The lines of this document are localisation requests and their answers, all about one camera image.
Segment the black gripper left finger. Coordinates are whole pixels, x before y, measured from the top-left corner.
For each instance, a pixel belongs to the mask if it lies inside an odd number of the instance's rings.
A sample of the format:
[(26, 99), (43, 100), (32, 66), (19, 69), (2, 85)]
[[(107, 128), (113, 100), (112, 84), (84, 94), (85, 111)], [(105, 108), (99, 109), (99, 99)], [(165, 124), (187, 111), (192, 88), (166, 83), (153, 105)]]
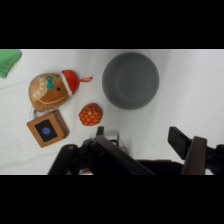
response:
[(63, 146), (49, 175), (66, 175), (68, 172), (78, 175), (85, 169), (93, 175), (153, 175), (102, 135), (85, 140), (80, 147), (74, 144)]

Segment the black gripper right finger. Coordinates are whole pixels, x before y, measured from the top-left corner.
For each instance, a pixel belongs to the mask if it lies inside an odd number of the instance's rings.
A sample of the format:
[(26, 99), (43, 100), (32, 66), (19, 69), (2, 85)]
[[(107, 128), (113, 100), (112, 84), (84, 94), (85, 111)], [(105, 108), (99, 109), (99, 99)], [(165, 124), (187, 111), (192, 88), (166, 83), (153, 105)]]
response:
[(206, 169), (224, 175), (224, 144), (209, 147), (205, 138), (190, 139), (177, 127), (169, 128), (168, 143), (184, 161), (182, 175), (204, 175)]

